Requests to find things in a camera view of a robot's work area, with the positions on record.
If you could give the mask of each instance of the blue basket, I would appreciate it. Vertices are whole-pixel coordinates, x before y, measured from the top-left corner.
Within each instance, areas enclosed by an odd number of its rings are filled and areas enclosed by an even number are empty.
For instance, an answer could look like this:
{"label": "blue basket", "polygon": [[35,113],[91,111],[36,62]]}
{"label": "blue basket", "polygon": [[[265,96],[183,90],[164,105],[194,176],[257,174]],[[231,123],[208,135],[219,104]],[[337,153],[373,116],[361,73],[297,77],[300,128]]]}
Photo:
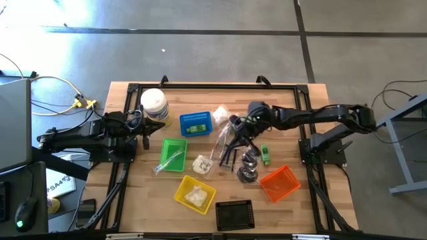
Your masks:
{"label": "blue basket", "polygon": [[[191,113],[179,116],[179,122],[181,123],[181,135],[184,137],[195,137],[208,135],[212,132],[212,121],[210,112]],[[201,133],[187,133],[187,128],[206,125],[206,131]]]}

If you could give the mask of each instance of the paper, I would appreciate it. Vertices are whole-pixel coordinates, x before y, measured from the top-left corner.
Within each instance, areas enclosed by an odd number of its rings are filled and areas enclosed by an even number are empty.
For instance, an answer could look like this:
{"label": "paper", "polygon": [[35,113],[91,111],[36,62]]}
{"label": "paper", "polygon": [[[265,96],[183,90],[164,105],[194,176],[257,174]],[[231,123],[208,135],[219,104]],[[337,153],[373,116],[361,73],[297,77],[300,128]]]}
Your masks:
{"label": "paper", "polygon": [[[62,159],[70,161],[71,155],[65,155]],[[46,192],[48,197],[59,197],[75,190],[76,186],[74,177],[46,169]]]}

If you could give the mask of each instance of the wooden tabletop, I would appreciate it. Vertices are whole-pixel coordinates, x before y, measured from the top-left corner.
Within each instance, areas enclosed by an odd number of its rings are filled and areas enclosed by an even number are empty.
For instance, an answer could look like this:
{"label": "wooden tabletop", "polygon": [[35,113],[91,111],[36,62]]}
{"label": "wooden tabletop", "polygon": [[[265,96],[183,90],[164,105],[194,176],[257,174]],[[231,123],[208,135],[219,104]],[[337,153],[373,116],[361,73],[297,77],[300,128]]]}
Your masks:
{"label": "wooden tabletop", "polygon": [[[112,82],[105,112],[123,111],[129,82]],[[313,108],[329,104],[324,84],[309,84]],[[269,105],[296,107],[294,94],[286,90],[248,89],[164,89],[173,114],[169,127],[156,131],[150,137],[150,150],[143,150],[139,138],[137,157],[131,164],[123,214],[121,232],[216,232],[215,203],[251,199],[254,208],[255,229],[233,231],[234,233],[315,233],[310,192],[306,168],[300,163],[298,129],[264,132],[256,138],[256,145],[266,144],[270,148],[272,163],[259,164],[258,179],[262,179],[282,165],[288,165],[301,183],[301,187],[278,203],[272,203],[259,184],[243,184],[231,172],[216,171],[205,179],[193,172],[191,164],[199,155],[209,156],[220,132],[214,127],[210,135],[190,137],[188,140],[185,170],[182,173],[161,172],[155,176],[153,168],[159,164],[161,146],[165,138],[183,138],[179,130],[179,116],[200,111],[215,111],[225,104],[232,113],[247,113],[251,101],[265,101]],[[333,123],[317,124],[319,133],[334,126]],[[111,163],[101,163],[91,170],[87,179],[84,199],[95,198],[97,209],[105,200],[111,171]],[[335,165],[325,165],[326,181],[332,203],[344,219],[358,228],[352,197],[346,176]],[[207,212],[202,215],[173,199],[184,175],[203,181],[217,190]],[[322,223],[326,225],[324,208],[319,200]],[[110,213],[110,225],[115,213],[115,200]]]}

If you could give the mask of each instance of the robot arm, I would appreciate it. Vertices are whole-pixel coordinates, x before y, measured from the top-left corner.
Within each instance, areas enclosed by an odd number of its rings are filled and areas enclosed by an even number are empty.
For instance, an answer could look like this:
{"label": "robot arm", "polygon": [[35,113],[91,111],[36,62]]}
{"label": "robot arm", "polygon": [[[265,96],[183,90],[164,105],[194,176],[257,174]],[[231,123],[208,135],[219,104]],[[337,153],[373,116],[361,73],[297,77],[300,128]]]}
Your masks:
{"label": "robot arm", "polygon": [[326,133],[316,133],[310,137],[310,151],[321,151],[353,133],[371,133],[376,126],[371,109],[362,105],[342,104],[299,111],[278,106],[270,108],[264,102],[253,101],[249,104],[247,117],[232,115],[230,120],[236,130],[230,148],[249,145],[254,147],[252,140],[270,127],[288,130],[308,123],[342,123]]}
{"label": "robot arm", "polygon": [[[135,136],[142,135],[143,147],[149,149],[148,136],[165,125],[143,117],[142,113],[143,108],[139,106],[131,113],[106,113],[99,115],[97,120],[86,121],[76,127],[49,129],[37,137],[39,149],[50,154],[68,148],[82,148],[91,153],[91,161],[94,162],[130,162],[136,151]],[[130,114],[133,118],[127,121]]]}

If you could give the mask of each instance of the concrete floor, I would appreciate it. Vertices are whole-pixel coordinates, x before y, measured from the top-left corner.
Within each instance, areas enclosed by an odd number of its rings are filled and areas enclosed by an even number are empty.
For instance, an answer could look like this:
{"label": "concrete floor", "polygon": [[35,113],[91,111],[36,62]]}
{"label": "concrete floor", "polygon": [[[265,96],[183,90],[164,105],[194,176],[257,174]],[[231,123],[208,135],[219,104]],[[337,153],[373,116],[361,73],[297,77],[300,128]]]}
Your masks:
{"label": "concrete floor", "polygon": [[[0,52],[22,69],[69,79],[101,104],[111,81],[159,81],[162,75],[170,81],[252,82],[262,74],[273,83],[308,82],[300,38],[295,36],[68,34],[34,27],[66,23],[112,29],[297,31],[292,0],[33,2],[7,3],[0,16]],[[427,32],[425,1],[300,0],[300,5],[307,31]],[[427,75],[426,38],[308,37],[308,47],[316,83],[327,85],[332,103],[370,105],[388,82]],[[0,66],[13,67],[2,59]],[[427,83],[393,88],[415,95],[425,93]],[[44,80],[34,84],[32,94],[41,101],[69,103],[74,92]],[[407,102],[399,93],[388,96],[395,107]],[[381,101],[374,110],[377,119],[390,112]],[[47,128],[68,127],[83,116],[33,116],[33,145],[35,136]],[[418,137],[425,139],[426,134]],[[347,171],[360,229],[425,238],[427,191],[390,196],[389,187],[404,183],[393,147],[373,135],[349,139],[355,141],[346,150]],[[56,219],[50,231],[68,226],[66,217]]]}

